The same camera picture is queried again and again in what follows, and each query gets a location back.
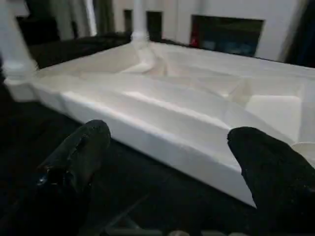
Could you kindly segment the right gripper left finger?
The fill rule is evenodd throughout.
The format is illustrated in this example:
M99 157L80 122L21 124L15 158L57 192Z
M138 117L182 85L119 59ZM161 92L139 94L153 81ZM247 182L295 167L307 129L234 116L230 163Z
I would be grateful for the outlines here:
M110 129L91 120L69 135L39 166L28 196L26 232L31 236L75 236L91 200L91 182L110 146Z

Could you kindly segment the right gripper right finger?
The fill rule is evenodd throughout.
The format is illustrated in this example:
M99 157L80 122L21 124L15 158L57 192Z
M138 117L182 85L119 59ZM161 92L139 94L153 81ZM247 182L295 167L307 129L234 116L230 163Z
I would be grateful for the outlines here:
M227 144L256 205L255 233L315 234L315 170L289 144L253 127L233 128Z

